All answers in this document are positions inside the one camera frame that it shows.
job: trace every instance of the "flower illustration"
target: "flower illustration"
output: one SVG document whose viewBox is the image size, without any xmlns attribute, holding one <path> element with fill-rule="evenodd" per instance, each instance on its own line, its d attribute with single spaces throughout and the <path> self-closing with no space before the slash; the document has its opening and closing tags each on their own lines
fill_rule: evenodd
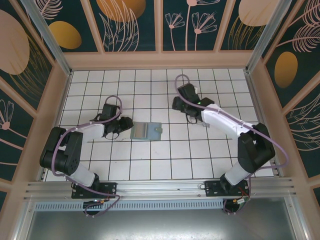
<svg viewBox="0 0 320 240">
<path fill-rule="evenodd" d="M 199 13 L 192 14 L 192 24 L 195 33 L 194 50 L 197 50 L 197 38 L 198 34 L 205 34 L 214 32 L 217 30 L 217 25 L 214 25 L 216 19 L 214 17 L 215 13 L 209 14 L 204 13 L 199 18 Z"/>
<path fill-rule="evenodd" d="M 220 2 L 220 0 L 186 0 L 186 3 L 190 6 L 190 7 L 194 7 L 197 5 L 210 5 L 210 4 L 216 4 Z"/>
<path fill-rule="evenodd" d="M 170 13 L 167 13 L 165 15 L 165 20 L 170 28 L 172 47 L 173 47 L 173 51 L 175 51 L 176 48 L 175 48 L 174 38 L 172 35 L 172 29 L 183 27 L 185 25 L 185 22 L 183 21 L 183 17 L 181 16 L 181 13 L 179 14 L 174 13 L 172 14 L 172 16 Z"/>
<path fill-rule="evenodd" d="M 8 101 L 7 105 L 6 105 L 6 103 L 3 99 L 0 100 L 0 130 L 5 130 L 5 131 L 9 130 L 9 131 L 13 132 L 14 134 L 26 139 L 27 138 L 26 136 L 23 136 L 22 134 L 14 131 L 10 128 L 10 122 L 11 122 L 12 116 L 14 114 L 14 109 L 15 109 L 15 105 L 11 101 Z M 6 141 L 4 139 L 0 138 L 0 142 L 7 144 L 13 148 L 23 150 L 23 147 L 15 145 L 15 144 L 13 144 L 9 141 Z M 4 162 L 0 162 L 0 164 L 11 165 L 9 163 L 4 163 Z"/>
</svg>

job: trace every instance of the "metal sheet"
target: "metal sheet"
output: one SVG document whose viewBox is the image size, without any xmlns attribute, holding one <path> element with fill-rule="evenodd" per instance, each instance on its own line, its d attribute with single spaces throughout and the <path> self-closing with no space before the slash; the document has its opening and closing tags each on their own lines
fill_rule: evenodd
<svg viewBox="0 0 320 240">
<path fill-rule="evenodd" d="M 292 240 L 283 198 L 252 199 L 239 215 L 221 209 L 36 212 L 28 240 Z"/>
</svg>

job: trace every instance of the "white tile floor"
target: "white tile floor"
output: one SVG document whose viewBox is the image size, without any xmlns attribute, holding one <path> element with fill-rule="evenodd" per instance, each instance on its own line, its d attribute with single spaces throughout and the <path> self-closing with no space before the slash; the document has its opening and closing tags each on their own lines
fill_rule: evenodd
<svg viewBox="0 0 320 240">
<path fill-rule="evenodd" d="M 115 140 L 108 136 L 88 142 L 82 147 L 81 163 L 103 181 L 219 178 L 231 168 L 237 162 L 237 141 L 213 126 L 189 124 L 184 114 L 171 109 L 174 80 L 181 73 L 198 87 L 200 97 L 246 122 L 258 121 L 242 69 L 75 71 L 62 127 L 88 122 L 102 111 L 107 96 L 118 95 L 122 116 L 134 122 L 160 122 L 163 128 L 161 141 L 131 141 L 128 130 Z M 271 177 L 273 172 L 264 169 L 255 176 Z M 45 180 L 61 178 L 48 171 Z"/>
</svg>

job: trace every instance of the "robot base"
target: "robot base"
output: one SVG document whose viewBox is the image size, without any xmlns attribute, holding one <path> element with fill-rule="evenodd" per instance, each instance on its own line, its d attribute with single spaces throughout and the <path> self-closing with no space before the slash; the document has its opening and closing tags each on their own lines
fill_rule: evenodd
<svg viewBox="0 0 320 240">
<path fill-rule="evenodd" d="M 226 192 L 221 187 L 221 181 L 215 180 L 215 181 L 205 181 L 204 182 L 204 189 L 205 189 L 205 195 L 207 197 L 241 197 L 243 193 L 239 189 L 241 188 L 247 195 L 249 195 L 249 188 L 248 188 L 248 182 L 246 180 L 242 180 L 237 185 L 232 187 L 229 192 Z"/>
<path fill-rule="evenodd" d="M 106 194 L 116 194 L 117 193 L 117 183 L 116 182 L 100 182 L 97 186 L 97 191 Z M 93 193 L 91 191 L 85 190 L 82 187 L 73 184 L 72 187 L 72 199 L 114 199 L 115 196 L 104 196 Z"/>
</svg>

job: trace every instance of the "yellow circle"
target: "yellow circle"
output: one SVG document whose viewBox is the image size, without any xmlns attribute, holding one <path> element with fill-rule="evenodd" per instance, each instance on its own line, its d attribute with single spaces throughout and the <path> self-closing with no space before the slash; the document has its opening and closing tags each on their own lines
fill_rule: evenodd
<svg viewBox="0 0 320 240">
<path fill-rule="evenodd" d="M 29 62 L 28 35 L 20 23 L 0 10 L 0 69 L 8 74 L 22 73 Z"/>
<path fill-rule="evenodd" d="M 247 26 L 259 27 L 269 22 L 279 0 L 241 0 L 239 18 Z"/>
<path fill-rule="evenodd" d="M 146 9 L 146 0 L 96 0 L 96 3 L 104 15 L 116 22 L 129 22 L 131 19 L 123 3 L 128 12 L 132 10 L 135 18 L 139 18 Z"/>
<path fill-rule="evenodd" d="M 65 49 L 76 49 L 81 45 L 81 36 L 77 29 L 65 21 L 55 21 L 49 25 L 56 42 Z"/>
<path fill-rule="evenodd" d="M 288 87 L 298 71 L 298 60 L 296 56 L 289 52 L 283 52 L 277 59 L 274 68 L 274 79 L 275 83 L 280 88 Z"/>
</svg>

